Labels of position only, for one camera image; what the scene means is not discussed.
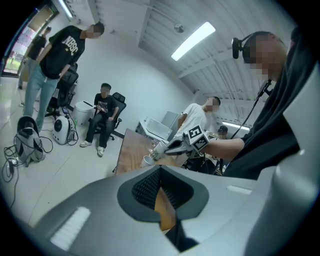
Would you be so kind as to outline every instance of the white t-shirt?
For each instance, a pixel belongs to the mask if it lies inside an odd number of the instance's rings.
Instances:
[[[176,132],[175,137],[181,136],[185,131],[199,125],[202,129],[211,131],[213,123],[212,113],[204,112],[202,106],[192,103],[182,113],[187,114],[187,117]]]

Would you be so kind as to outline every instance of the white robot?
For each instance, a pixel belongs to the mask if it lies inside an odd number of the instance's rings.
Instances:
[[[62,109],[64,116],[60,115],[54,122],[52,136],[61,145],[75,140],[75,123],[68,115],[66,109]]]

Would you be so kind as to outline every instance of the ceiling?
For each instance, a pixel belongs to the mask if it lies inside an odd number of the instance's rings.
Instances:
[[[263,83],[242,57],[232,58],[232,38],[270,31],[288,46],[295,27],[289,15],[272,0],[67,0],[73,14],[90,25],[95,14],[114,36],[135,44],[170,68],[193,92],[221,99],[217,123],[242,123]],[[216,31],[178,61],[172,53],[204,22]],[[183,33],[174,30],[182,24]],[[258,117],[267,96],[255,107],[247,126]]]

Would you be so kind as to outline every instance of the white bin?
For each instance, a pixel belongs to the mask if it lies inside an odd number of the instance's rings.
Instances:
[[[85,126],[89,124],[89,119],[93,116],[93,106],[86,104],[84,101],[79,101],[75,104],[73,110],[73,120],[77,126]]]

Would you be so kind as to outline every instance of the robotic hand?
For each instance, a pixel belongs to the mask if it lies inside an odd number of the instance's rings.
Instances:
[[[204,130],[197,125],[185,131],[180,137],[175,137],[169,142],[168,150],[164,153],[168,156],[182,155],[186,153],[190,158],[194,158],[200,150],[209,143]]]

